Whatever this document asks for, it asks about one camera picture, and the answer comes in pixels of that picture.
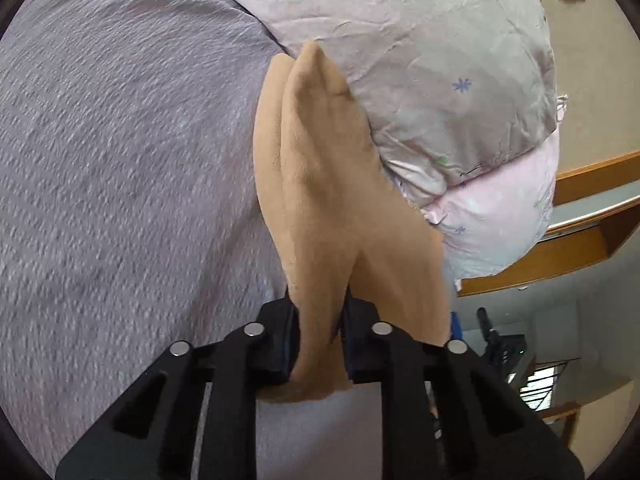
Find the pink floral lower pillow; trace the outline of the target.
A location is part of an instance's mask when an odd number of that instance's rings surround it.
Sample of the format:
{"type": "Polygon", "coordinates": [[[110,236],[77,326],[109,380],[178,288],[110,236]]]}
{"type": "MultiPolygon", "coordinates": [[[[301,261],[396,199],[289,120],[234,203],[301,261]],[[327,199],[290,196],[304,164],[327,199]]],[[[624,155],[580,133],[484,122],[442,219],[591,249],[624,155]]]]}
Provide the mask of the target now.
{"type": "Polygon", "coordinates": [[[527,153],[419,206],[442,233],[446,269],[464,280],[497,275],[548,230],[560,161],[560,132],[527,153]]]}

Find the purple grey bed sheet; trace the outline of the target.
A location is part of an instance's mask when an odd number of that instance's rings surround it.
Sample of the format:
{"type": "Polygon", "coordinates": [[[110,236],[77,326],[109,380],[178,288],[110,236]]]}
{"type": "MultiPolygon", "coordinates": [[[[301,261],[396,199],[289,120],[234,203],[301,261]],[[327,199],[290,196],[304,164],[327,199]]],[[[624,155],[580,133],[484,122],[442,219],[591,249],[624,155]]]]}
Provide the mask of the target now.
{"type": "Polygon", "coordinates": [[[233,0],[25,0],[1,40],[1,407],[47,473],[173,341],[285,289],[255,192],[279,45],[233,0]]]}

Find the wooden headboard trim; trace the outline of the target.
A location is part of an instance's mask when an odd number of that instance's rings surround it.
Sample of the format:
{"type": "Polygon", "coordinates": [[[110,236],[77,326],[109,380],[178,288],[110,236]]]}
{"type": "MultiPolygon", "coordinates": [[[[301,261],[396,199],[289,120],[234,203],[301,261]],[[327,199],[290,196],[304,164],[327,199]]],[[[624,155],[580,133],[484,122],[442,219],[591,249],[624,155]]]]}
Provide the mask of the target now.
{"type": "Polygon", "coordinates": [[[544,238],[505,271],[464,280],[460,297],[527,286],[608,260],[639,227],[639,153],[563,172],[544,238]]]}

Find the white floral pillow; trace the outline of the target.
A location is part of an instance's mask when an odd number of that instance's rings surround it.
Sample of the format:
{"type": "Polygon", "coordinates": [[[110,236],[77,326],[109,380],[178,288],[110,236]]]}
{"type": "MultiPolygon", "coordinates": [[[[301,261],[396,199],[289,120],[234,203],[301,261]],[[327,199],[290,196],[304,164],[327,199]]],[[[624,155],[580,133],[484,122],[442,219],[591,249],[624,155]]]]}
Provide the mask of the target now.
{"type": "Polygon", "coordinates": [[[423,206],[536,148],[556,124],[540,0],[234,0],[297,54],[314,40],[423,206]]]}

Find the tan beige garment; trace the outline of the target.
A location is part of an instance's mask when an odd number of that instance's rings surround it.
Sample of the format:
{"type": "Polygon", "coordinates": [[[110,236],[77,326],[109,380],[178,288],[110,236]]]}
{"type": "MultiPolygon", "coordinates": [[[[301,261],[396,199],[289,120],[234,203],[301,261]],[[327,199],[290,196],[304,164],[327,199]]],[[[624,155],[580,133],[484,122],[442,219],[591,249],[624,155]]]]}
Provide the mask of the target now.
{"type": "Polygon", "coordinates": [[[321,400],[348,388],[338,319],[347,295],[434,346],[450,336],[442,234],[412,208],[381,164],[363,109],[313,41],[276,55],[253,132],[260,210],[299,313],[290,380],[272,403],[321,400]]]}

